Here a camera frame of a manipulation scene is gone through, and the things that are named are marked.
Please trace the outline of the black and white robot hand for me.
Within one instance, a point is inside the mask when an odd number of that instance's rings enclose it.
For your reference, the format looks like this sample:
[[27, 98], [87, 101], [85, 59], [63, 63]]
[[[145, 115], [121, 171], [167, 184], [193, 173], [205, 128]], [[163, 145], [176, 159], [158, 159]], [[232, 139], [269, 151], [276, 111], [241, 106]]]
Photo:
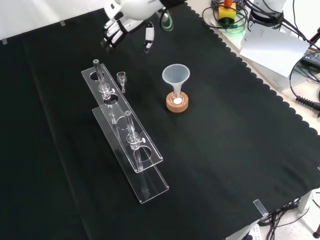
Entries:
[[111, 52], [124, 37], [145, 26], [144, 51], [148, 53], [153, 45], [155, 29], [152, 22], [145, 22], [153, 14], [163, 9], [159, 0], [108, 0], [104, 11], [109, 21], [104, 25], [101, 46]]

